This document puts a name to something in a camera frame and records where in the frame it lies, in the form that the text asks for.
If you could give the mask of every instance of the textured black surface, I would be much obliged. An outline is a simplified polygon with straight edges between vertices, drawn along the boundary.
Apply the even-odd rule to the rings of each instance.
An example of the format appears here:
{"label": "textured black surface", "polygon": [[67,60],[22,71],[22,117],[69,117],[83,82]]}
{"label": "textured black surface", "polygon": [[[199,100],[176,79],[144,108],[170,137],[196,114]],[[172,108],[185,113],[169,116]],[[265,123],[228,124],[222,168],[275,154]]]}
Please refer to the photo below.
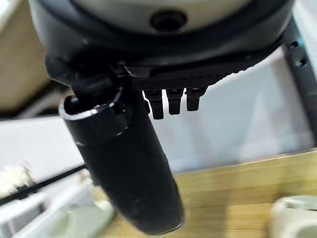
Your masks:
{"label": "textured black surface", "polygon": [[208,87],[232,73],[254,66],[272,54],[280,44],[281,39],[278,39],[273,45],[260,52],[156,68],[151,71],[148,78],[132,78],[132,85],[137,90],[145,91]]}

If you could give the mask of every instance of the screw hole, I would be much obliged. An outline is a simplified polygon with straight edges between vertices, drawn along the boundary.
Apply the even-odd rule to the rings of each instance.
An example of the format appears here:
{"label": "screw hole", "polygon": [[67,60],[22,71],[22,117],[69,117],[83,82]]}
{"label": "screw hole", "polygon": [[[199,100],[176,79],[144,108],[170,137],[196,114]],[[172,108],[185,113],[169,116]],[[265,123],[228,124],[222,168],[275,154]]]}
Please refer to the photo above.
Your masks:
{"label": "screw hole", "polygon": [[296,63],[296,66],[298,66],[298,67],[304,67],[305,65],[307,65],[306,59],[302,59],[301,61]]}
{"label": "screw hole", "polygon": [[187,17],[180,11],[161,11],[151,18],[152,27],[161,33],[174,33],[187,23]]}
{"label": "screw hole", "polygon": [[297,48],[299,46],[297,41],[292,42],[291,49]]}

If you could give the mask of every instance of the wooden table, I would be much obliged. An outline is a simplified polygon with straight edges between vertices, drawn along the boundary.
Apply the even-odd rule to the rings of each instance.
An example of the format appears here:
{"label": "wooden table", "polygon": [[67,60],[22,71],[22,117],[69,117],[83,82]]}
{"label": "wooden table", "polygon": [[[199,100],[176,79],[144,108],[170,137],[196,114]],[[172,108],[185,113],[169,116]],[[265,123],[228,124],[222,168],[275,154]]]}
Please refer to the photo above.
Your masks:
{"label": "wooden table", "polygon": [[[176,175],[186,223],[166,238],[266,238],[270,208],[290,195],[317,195],[317,152]],[[117,215],[102,238],[148,237]]]}

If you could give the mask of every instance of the blurry background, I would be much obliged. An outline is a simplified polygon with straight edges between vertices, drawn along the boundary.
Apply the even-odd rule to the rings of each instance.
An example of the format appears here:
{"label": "blurry background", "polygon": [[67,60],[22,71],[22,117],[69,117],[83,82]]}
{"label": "blurry background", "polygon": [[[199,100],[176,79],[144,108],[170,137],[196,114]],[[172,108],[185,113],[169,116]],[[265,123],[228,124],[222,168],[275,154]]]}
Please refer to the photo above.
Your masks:
{"label": "blurry background", "polygon": [[[317,70],[317,3],[299,0],[296,19]],[[83,163],[63,121],[69,94],[48,80],[45,49],[26,0],[0,1],[0,170],[26,161],[35,180]],[[209,87],[198,112],[168,114],[154,126],[175,173],[261,160],[312,148],[307,119],[281,50],[253,68]],[[76,176],[48,188],[54,195]]]}

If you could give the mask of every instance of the black cylindrical grip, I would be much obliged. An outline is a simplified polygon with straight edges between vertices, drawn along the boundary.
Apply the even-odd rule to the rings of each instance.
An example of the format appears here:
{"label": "black cylindrical grip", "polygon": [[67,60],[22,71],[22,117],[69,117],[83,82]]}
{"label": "black cylindrical grip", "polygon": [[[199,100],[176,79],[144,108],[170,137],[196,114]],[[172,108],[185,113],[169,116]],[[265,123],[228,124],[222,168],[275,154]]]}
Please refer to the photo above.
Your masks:
{"label": "black cylindrical grip", "polygon": [[[129,100],[129,105],[124,106],[124,102],[120,102],[120,107],[126,108],[122,113],[130,107],[130,122],[124,131],[112,138],[106,126],[96,128],[101,114],[111,117],[109,112],[85,112],[84,119],[78,115],[72,119],[71,115],[65,116],[67,109],[60,107],[60,114],[75,141],[85,136],[78,136],[78,131],[89,131],[88,128],[81,129],[81,126],[93,127],[87,137],[95,136],[97,139],[92,139],[91,143],[76,141],[76,144],[89,171],[117,210],[141,231],[161,235],[182,225],[182,201],[142,95],[135,92]],[[111,126],[109,118],[105,121]]]}

